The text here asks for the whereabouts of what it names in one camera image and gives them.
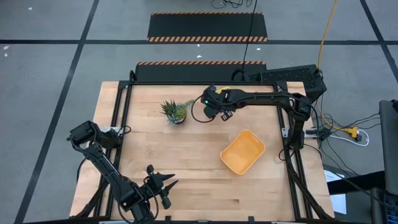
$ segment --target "yellow cable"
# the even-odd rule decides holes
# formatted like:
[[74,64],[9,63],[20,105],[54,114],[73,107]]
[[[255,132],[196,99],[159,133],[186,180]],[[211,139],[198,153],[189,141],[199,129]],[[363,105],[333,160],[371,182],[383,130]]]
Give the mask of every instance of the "yellow cable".
[[320,46],[319,54],[318,54],[318,68],[321,67],[321,57],[322,57],[323,43],[324,43],[324,41],[325,41],[325,39],[326,39],[326,35],[328,34],[329,26],[330,26],[330,21],[331,21],[331,18],[333,17],[333,15],[334,15],[334,13],[335,13],[336,6],[337,6],[337,2],[338,2],[338,0],[335,0],[335,3],[333,4],[333,8],[331,9],[331,12],[330,12],[330,16],[329,16],[329,19],[328,19],[328,23],[326,24],[325,32],[323,33],[323,37],[322,37],[322,41],[321,41],[321,46]]
[[[323,37],[322,37],[322,41],[321,41],[321,46],[320,46],[319,54],[318,54],[318,69],[320,69],[320,67],[321,67],[321,58],[322,58],[323,43],[325,42],[326,35],[328,34],[329,26],[330,26],[330,21],[331,21],[331,18],[333,17],[333,15],[334,15],[334,13],[335,13],[336,6],[337,6],[337,2],[338,2],[338,0],[335,0],[335,3],[333,4],[333,8],[331,9],[331,12],[330,12],[330,16],[329,16],[329,19],[328,19],[328,23],[326,24],[325,32],[323,33]],[[331,127],[334,128],[334,129],[337,129],[337,130],[340,130],[340,129],[341,129],[341,128],[335,128],[335,127],[333,127],[333,125],[330,124],[329,121],[326,120],[326,118],[323,116],[323,113],[322,113],[321,108],[320,108],[319,105],[318,105],[318,102],[317,102],[317,107],[318,107],[318,110],[319,110],[319,112],[320,112],[320,114],[321,114],[321,117],[322,117],[323,120],[326,122],[326,124],[328,124],[329,126],[331,126]]]

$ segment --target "black metal frame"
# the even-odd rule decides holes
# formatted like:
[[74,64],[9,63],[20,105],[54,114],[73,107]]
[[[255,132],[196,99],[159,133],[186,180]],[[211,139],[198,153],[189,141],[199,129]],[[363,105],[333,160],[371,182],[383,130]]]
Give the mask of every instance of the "black metal frame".
[[[277,82],[277,83],[231,82],[231,81],[230,82],[140,82],[140,81],[137,81],[137,78],[135,77],[134,72],[131,71],[129,81],[119,81],[118,92],[117,92],[116,101],[114,104],[111,126],[116,126],[119,107],[121,104],[121,96],[122,96],[122,92],[125,89],[125,87],[127,87],[127,93],[126,93],[125,102],[124,102],[121,127],[124,127],[126,125],[127,114],[129,111],[129,104],[130,104],[130,100],[131,100],[131,92],[132,92],[133,85],[262,85],[262,86],[272,86],[274,88],[274,91],[278,91],[279,88],[283,88],[283,89],[287,88],[286,82]],[[279,121],[279,126],[280,126],[280,135],[282,138],[284,154],[285,154],[285,163],[287,166],[286,168],[288,169],[288,166],[292,166],[292,161],[291,161],[291,158],[289,155],[290,152],[289,152],[289,147],[287,145],[287,140],[285,138],[283,138],[283,135],[282,135],[282,128],[285,127],[285,123],[284,123],[284,117],[282,114],[282,109],[279,106],[277,106],[277,114],[278,114],[278,121]],[[123,139],[122,139],[122,144],[116,149],[116,155],[115,155],[114,162],[113,162],[115,168],[117,168],[117,169],[119,169],[122,147],[123,147]],[[111,150],[106,151],[106,155],[108,157],[111,154],[110,151]],[[304,186],[307,186],[306,181],[305,181],[305,174],[304,174],[304,169],[303,169],[303,165],[302,165],[300,150],[297,150],[294,153],[295,153],[295,159],[296,159],[296,163],[297,163],[297,171],[298,171],[300,180],[302,181]],[[293,178],[291,178],[291,176],[288,175],[288,178],[289,178],[290,194],[292,197],[294,217],[297,222],[298,220],[301,219],[301,216],[300,216],[299,200],[297,198],[296,184],[295,184]],[[103,181],[104,180],[101,178],[99,188],[101,187],[101,183]],[[99,201],[95,207],[94,217],[98,217],[100,215],[101,203],[102,203],[102,197],[99,199]],[[313,218],[312,209],[311,209],[310,204],[306,201],[305,198],[304,198],[304,204],[305,204],[305,211],[306,211],[307,218],[312,219]],[[111,216],[112,207],[113,207],[113,196],[110,194],[108,197],[107,205],[106,205],[105,217]],[[237,224],[245,223],[245,224],[247,224],[247,222],[231,222],[231,221],[228,221],[228,222],[209,221],[209,222],[220,223],[220,224],[221,223],[228,223],[228,224],[230,224],[230,223],[237,223]],[[192,221],[178,221],[178,223],[185,224],[185,223],[192,223]]]

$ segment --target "white paper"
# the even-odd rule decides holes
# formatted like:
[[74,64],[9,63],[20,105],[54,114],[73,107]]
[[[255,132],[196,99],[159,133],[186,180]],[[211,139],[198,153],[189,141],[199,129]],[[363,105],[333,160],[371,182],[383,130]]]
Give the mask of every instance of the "white paper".
[[[328,171],[328,170],[323,170],[325,172],[325,177],[326,177],[326,182],[334,181],[334,180],[340,180],[341,177],[344,178],[343,174],[338,174],[341,177],[337,176],[336,174]],[[333,211],[342,213],[342,214],[347,214],[347,206],[346,206],[346,195],[341,194],[341,195],[331,195],[331,205],[333,206]]]

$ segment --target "electrical plug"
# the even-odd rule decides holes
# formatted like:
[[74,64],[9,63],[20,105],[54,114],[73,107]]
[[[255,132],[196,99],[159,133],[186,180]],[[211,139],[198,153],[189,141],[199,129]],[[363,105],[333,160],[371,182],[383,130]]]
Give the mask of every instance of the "electrical plug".
[[362,141],[362,136],[358,134],[358,127],[353,127],[353,128],[345,128],[343,129],[346,133],[348,133],[355,141]]

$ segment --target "wire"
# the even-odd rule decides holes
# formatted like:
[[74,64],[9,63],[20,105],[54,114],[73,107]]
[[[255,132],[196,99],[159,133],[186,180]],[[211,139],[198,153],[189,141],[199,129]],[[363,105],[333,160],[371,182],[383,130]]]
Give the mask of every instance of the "wire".
[[253,13],[251,14],[251,21],[250,21],[250,29],[249,29],[249,35],[248,35],[248,41],[246,42],[246,49],[244,50],[244,56],[243,56],[243,63],[242,63],[242,75],[244,75],[244,63],[246,61],[246,54],[248,52],[248,47],[249,47],[249,40],[250,40],[250,35],[251,35],[251,30],[253,28],[253,19],[254,19],[254,13],[256,11],[257,7],[257,0],[254,2],[254,9]]
[[125,125],[124,127],[121,127],[121,128],[119,129],[119,131],[118,131],[118,134],[117,134],[116,136],[119,136],[119,133],[120,133],[121,130],[123,130],[123,134],[122,134],[122,136],[123,136],[123,135],[128,134],[128,133],[131,132],[131,127],[128,126],[128,125]]
[[[219,1],[222,6],[216,7],[214,5],[215,1]],[[243,0],[239,0],[238,2],[232,2],[231,0],[212,0],[211,6],[215,9],[222,9],[226,6],[226,3],[230,3],[232,8],[237,9],[239,6],[243,5]],[[250,7],[252,3],[253,3],[253,0],[246,0],[246,7]]]
[[318,104],[318,100],[319,100],[319,98],[317,98],[317,100],[315,100],[315,105]]
[[329,158],[331,161],[333,161],[333,162],[336,164],[336,166],[337,166],[341,171],[343,171],[348,177],[351,177],[351,175],[349,175],[349,174],[347,173],[347,171],[345,171],[345,170],[343,170],[343,168],[341,168],[341,166],[339,165],[339,163],[337,163],[332,157],[330,157],[327,153],[325,153],[325,151],[324,151],[323,148],[322,148],[322,144],[320,144],[320,147],[319,147],[319,148],[320,148],[321,151],[324,153],[324,155],[327,156],[327,158]]
[[374,127],[376,127],[376,126],[378,126],[378,125],[381,125],[381,123],[378,123],[378,124],[372,125],[372,126],[370,126],[370,127],[368,127],[368,128],[361,128],[361,129],[371,129],[371,128],[374,128]]
[[192,106],[191,106],[191,115],[192,115],[192,118],[193,118],[195,121],[198,121],[199,123],[209,123],[209,122],[213,121],[214,118],[211,118],[211,119],[208,120],[208,121],[200,121],[200,120],[196,119],[195,115],[193,115],[193,106],[194,106],[195,103],[199,100],[199,98],[201,98],[202,96],[203,96],[203,95],[200,95],[198,98],[196,98],[196,99],[193,101]]
[[155,214],[154,220],[156,220],[157,215],[159,214],[159,204],[158,204],[158,202],[157,202],[156,195],[154,194],[154,192],[152,191],[152,189],[148,186],[148,184],[147,184],[147,182],[146,182],[147,179],[148,179],[148,177],[144,178],[143,182],[144,182],[144,184],[147,186],[149,192],[152,194],[152,196],[153,196],[154,199],[155,199],[156,214]]
[[281,156],[280,156],[280,154],[284,151],[285,149],[282,149],[281,151],[279,151],[279,153],[278,153],[278,158],[281,160],[281,161],[286,161],[286,159],[282,159],[281,158]]
[[[337,124],[337,126],[340,127],[340,128],[341,128],[341,127],[344,127],[343,125],[339,124],[335,119],[333,119],[333,118],[331,117],[330,114],[324,113],[323,115],[329,116],[330,118],[326,118],[326,119],[331,120],[332,124],[335,123],[335,124]],[[368,119],[368,120],[366,120],[366,121],[362,121],[362,122],[360,122],[360,123],[356,123],[355,126],[356,126],[357,128],[359,128],[359,129],[369,129],[369,128],[362,128],[362,127],[358,126],[358,124],[362,124],[362,123],[365,123],[365,122],[368,122],[368,121],[371,121],[371,120],[374,120],[374,119],[380,119],[380,118],[371,118],[371,119]]]
[[[322,36],[322,41],[321,41],[321,44],[320,44],[319,54],[318,54],[318,69],[319,69],[319,70],[321,69],[321,59],[322,59],[323,44],[324,44],[324,42],[325,42],[326,35],[328,34],[329,27],[330,27],[330,22],[331,22],[331,18],[333,18],[333,15],[334,15],[334,13],[335,13],[336,6],[337,6],[337,2],[338,2],[338,0],[335,0],[335,3],[333,3],[333,7],[332,7],[332,9],[331,9],[328,22],[326,23],[326,28],[325,28],[325,31],[324,31],[323,36]],[[331,126],[331,129],[334,128],[334,127],[325,119],[325,117],[323,116],[322,109],[319,108],[318,101],[316,102],[316,106],[318,107],[318,109],[319,109],[319,111],[320,111],[320,114],[321,114],[323,120],[326,122],[326,124],[328,124],[329,126]]]
[[79,175],[80,175],[80,169],[81,169],[81,165],[83,165],[83,163],[86,161],[86,158],[84,157],[83,160],[80,162],[78,168],[77,168],[77,174],[76,174],[76,184],[79,181]]
[[335,149],[332,148],[332,146],[330,145],[329,139],[326,138],[326,142],[328,143],[330,149],[336,154],[337,158],[341,161],[341,163],[343,163],[343,165],[349,169],[351,172],[353,172],[355,175],[359,176],[359,174],[357,172],[355,172],[353,169],[349,168],[347,166],[347,164],[344,162],[344,160],[337,154],[337,152],[335,151]]
[[363,131],[362,129],[359,129],[358,132],[362,132],[362,133],[364,133],[364,134],[366,135],[366,144],[359,144],[359,143],[357,143],[357,142],[354,142],[354,141],[351,141],[351,140],[349,140],[349,139],[342,138],[342,137],[339,137],[339,136],[333,136],[333,135],[331,135],[330,137],[336,138],[336,139],[341,139],[341,140],[344,140],[344,141],[348,141],[348,142],[353,143],[353,144],[355,144],[355,145],[357,145],[357,146],[362,146],[362,147],[368,146],[368,145],[369,145],[369,141],[370,141],[369,135],[366,133],[366,131]]
[[332,7],[331,12],[330,12],[330,16],[329,16],[329,19],[328,19],[328,23],[326,24],[325,32],[323,33],[323,37],[322,37],[322,41],[321,41],[321,46],[320,46],[320,48],[319,48],[319,54],[318,54],[318,68],[321,67],[321,58],[322,58],[323,43],[325,42],[326,35],[328,34],[329,26],[330,26],[330,21],[331,21],[331,18],[333,17],[333,15],[334,15],[334,13],[335,13],[337,2],[338,2],[338,0],[335,0],[335,3],[333,4],[333,7]]
[[349,125],[347,125],[347,126],[341,127],[339,130],[341,130],[341,129],[343,129],[343,128],[349,128],[349,127],[351,127],[352,125],[355,125],[355,124],[363,124],[363,123],[367,122],[367,121],[364,121],[364,120],[370,119],[370,118],[372,118],[372,117],[374,117],[374,116],[376,116],[376,115],[378,115],[378,114],[379,114],[379,113],[377,112],[377,113],[372,114],[371,116],[368,116],[368,117],[366,117],[366,118],[358,119],[358,120],[352,122],[351,124],[349,124]]
[[122,217],[122,219],[128,223],[128,224],[134,224],[133,222],[130,222],[126,217],[124,217],[124,215],[122,214],[122,211],[120,211],[120,204],[118,203],[118,210],[119,210],[119,215],[120,217]]

